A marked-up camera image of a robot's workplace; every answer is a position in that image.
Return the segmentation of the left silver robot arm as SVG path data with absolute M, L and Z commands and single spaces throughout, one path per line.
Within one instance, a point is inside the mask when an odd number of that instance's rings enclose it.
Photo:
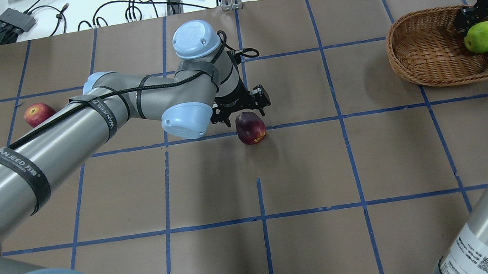
M 230 50 L 223 31 L 203 20 L 176 30 L 173 78 L 97 72 L 82 95 L 24 137 L 0 148 L 0 274 L 83 274 L 1 255 L 2 242 L 44 207 L 54 190 L 132 118 L 158 120 L 169 135 L 202 138 L 209 124 L 271 105 L 265 89 L 245 87 L 238 64 L 251 48 Z

